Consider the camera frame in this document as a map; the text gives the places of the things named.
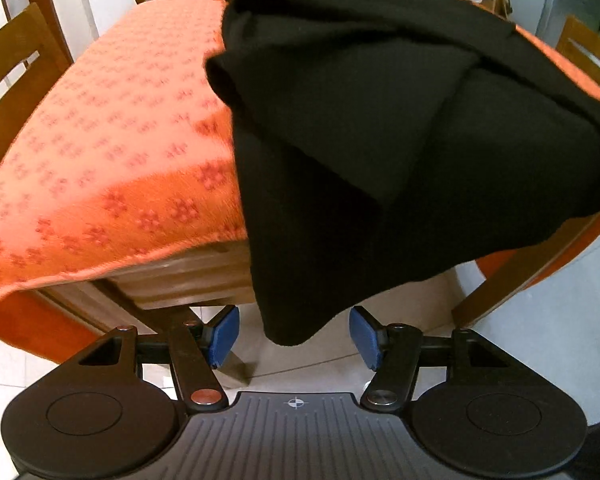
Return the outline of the black sweater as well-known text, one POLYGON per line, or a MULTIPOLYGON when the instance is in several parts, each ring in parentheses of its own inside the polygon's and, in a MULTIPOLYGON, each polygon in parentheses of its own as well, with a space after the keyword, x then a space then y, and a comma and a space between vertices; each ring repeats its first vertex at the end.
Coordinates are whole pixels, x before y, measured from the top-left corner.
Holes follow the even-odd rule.
POLYGON ((225 0, 230 108, 265 335, 600 212, 600 100, 462 0, 225 0))

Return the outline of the wooden chair right with clothes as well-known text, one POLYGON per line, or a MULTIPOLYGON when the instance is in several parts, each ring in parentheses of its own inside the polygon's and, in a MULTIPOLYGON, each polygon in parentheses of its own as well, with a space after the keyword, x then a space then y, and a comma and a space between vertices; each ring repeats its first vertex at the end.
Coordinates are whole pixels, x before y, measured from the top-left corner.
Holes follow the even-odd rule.
POLYGON ((556 50, 600 85, 600 32, 568 15, 556 50))

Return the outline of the orange flower-pattern table mat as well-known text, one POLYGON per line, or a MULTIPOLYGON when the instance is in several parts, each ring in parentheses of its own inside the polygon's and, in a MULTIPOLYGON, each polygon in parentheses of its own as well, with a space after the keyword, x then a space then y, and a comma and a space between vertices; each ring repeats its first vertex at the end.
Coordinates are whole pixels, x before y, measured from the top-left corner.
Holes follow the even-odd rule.
MULTIPOLYGON (((20 130, 0 165, 2 341, 61 362, 92 333, 38 304, 32 289, 209 244, 249 245, 232 113, 206 72, 224 49, 225 8, 225 0, 138 6, 20 130)), ((590 77, 516 29, 600 100, 590 77)))

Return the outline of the wooden chair left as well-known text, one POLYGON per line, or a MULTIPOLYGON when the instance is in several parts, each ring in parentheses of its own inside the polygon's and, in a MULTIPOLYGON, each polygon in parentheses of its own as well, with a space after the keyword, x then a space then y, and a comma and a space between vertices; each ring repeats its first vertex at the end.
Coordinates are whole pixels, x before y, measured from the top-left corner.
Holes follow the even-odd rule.
POLYGON ((0 84, 15 68, 24 67, 20 77, 0 97, 0 163, 23 125, 70 64, 37 4, 29 4, 0 29, 0 84))

